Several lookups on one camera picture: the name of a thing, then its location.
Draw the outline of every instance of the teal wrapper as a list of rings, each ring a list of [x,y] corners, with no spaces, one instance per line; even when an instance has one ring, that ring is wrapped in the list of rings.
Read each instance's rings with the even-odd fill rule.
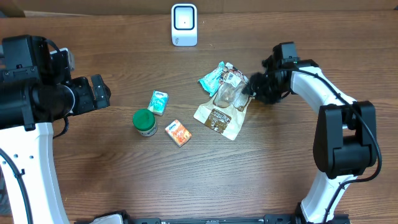
[[[198,80],[203,89],[210,93],[210,97],[212,97],[220,87],[220,78],[223,73],[223,69],[224,62],[220,62],[216,69]]]
[[[169,95],[167,93],[162,93],[161,91],[154,91],[148,110],[157,115],[163,115],[166,110],[167,102],[169,100]]]

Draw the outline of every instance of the orange box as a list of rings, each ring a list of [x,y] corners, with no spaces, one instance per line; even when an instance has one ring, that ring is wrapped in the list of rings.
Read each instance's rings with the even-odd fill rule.
[[[192,134],[177,119],[168,125],[165,130],[180,147],[192,137]]]

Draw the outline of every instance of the plastic bag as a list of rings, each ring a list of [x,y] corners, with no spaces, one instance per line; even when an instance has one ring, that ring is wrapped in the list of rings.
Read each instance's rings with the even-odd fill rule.
[[[223,73],[223,68],[224,62],[220,62],[216,69],[198,80],[203,89],[210,93],[210,97],[212,97],[217,92],[218,87],[220,87],[221,85],[220,78],[221,74]]]
[[[193,117],[228,139],[235,140],[252,98],[242,94],[248,79],[230,63],[227,65],[223,69],[217,95],[200,105]]]

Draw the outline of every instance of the small box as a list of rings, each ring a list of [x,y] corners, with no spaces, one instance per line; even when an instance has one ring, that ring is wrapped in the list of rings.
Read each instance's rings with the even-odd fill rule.
[[[169,95],[167,93],[162,93],[161,91],[154,91],[148,110],[157,115],[163,115],[166,110],[167,102],[169,101]]]
[[[192,134],[177,119],[166,127],[166,132],[180,147],[192,137]]]

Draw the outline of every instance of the plastic container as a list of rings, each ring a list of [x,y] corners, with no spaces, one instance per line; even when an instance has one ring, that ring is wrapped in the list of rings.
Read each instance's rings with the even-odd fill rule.
[[[137,131],[145,137],[152,136],[157,131],[155,115],[148,109],[138,110],[132,116],[132,123]]]

